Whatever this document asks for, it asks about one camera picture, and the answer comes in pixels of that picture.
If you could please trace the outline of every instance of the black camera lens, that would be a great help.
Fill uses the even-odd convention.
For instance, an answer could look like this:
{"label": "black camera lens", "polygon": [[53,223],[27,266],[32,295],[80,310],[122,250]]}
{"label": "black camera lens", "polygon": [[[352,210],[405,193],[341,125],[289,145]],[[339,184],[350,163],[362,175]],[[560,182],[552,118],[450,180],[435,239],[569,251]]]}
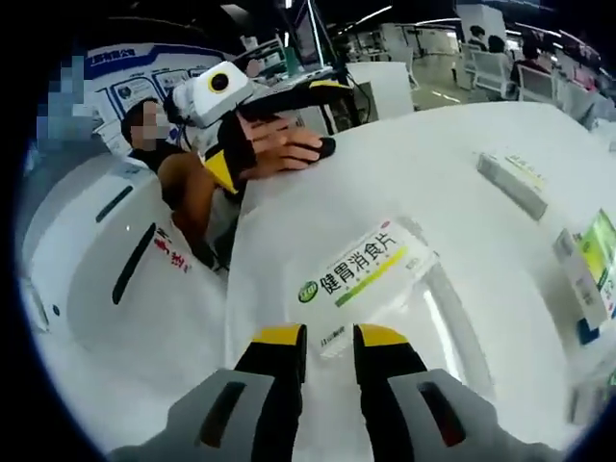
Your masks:
{"label": "black camera lens", "polygon": [[223,91],[229,86],[229,78],[226,74],[216,74],[212,77],[212,89],[214,91]]}

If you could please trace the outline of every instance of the green logo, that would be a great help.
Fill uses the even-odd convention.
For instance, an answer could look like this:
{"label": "green logo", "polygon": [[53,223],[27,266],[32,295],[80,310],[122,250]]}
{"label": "green logo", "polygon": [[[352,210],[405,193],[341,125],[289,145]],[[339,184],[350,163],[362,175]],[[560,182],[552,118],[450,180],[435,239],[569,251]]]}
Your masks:
{"label": "green logo", "polygon": [[308,303],[312,300],[317,292],[319,291],[319,286],[315,281],[308,281],[304,284],[301,289],[299,289],[299,294],[297,294],[297,298],[302,303]]}

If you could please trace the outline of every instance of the human hand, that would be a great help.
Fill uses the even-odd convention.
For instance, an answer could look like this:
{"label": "human hand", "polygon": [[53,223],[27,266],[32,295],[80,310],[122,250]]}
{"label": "human hand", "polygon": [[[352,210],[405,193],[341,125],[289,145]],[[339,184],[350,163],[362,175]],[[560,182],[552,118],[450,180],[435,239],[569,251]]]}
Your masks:
{"label": "human hand", "polygon": [[321,137],[303,127],[290,127],[292,121],[248,122],[239,116],[246,138],[252,142],[257,165],[243,171],[242,179],[268,178],[281,170],[302,170],[319,159],[319,153],[294,144],[319,148]]}

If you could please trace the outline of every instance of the black slot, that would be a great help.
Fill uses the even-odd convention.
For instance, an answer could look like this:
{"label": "black slot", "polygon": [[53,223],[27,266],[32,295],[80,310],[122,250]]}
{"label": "black slot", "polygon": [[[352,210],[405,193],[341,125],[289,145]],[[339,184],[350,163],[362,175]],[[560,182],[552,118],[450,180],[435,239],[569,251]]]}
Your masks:
{"label": "black slot", "polygon": [[198,441],[211,448],[220,448],[224,430],[245,387],[241,382],[229,382],[225,385],[203,421]]}
{"label": "black slot", "polygon": [[466,432],[441,390],[430,382],[423,383],[419,390],[441,431],[443,442],[448,448],[462,443],[466,438]]}
{"label": "black slot", "polygon": [[152,241],[155,232],[156,223],[152,223],[150,227],[147,228],[147,231],[143,233],[143,236],[135,247],[135,250],[133,250],[133,253],[131,253],[131,256],[128,257],[128,261],[126,262],[126,265],[124,265],[124,269],[120,273],[119,278],[115,283],[114,290],[112,291],[112,301],[114,304],[119,304],[119,301],[122,300],[124,291],[126,291],[126,286],[128,286],[128,281],[130,281],[131,277],[133,277],[137,264]]}
{"label": "black slot", "polygon": [[133,190],[132,186],[127,186],[124,188],[120,194],[114,197],[109,204],[101,209],[101,211],[96,216],[96,222],[100,223],[115,207],[119,204],[124,197],[126,197]]}

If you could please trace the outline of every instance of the display board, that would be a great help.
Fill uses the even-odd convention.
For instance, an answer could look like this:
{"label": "display board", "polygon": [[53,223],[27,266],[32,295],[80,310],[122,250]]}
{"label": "display board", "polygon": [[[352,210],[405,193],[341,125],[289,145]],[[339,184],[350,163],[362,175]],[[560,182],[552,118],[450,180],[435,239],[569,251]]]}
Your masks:
{"label": "display board", "polygon": [[[110,150],[127,155],[131,147],[120,133],[120,121],[147,97],[162,101],[175,85],[234,57],[207,48],[161,43],[120,44],[88,52],[84,67],[84,100],[98,133]],[[176,141],[177,127],[169,139]]]}

